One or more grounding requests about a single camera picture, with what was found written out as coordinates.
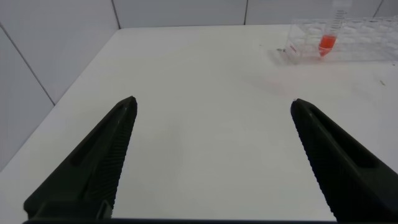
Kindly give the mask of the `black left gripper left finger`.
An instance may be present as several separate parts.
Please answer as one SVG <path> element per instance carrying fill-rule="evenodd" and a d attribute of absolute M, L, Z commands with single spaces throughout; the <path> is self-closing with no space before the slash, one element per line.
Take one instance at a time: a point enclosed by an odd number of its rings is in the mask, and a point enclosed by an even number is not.
<path fill-rule="evenodd" d="M 111 218 L 137 101 L 118 102 L 24 202 L 30 220 Z"/>

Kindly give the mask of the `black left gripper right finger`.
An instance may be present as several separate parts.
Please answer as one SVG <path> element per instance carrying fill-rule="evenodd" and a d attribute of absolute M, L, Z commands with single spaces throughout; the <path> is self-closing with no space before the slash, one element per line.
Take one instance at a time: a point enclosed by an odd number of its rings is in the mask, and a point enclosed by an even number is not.
<path fill-rule="evenodd" d="M 312 171 L 338 222 L 397 222 L 397 173 L 315 105 L 290 113 Z"/>

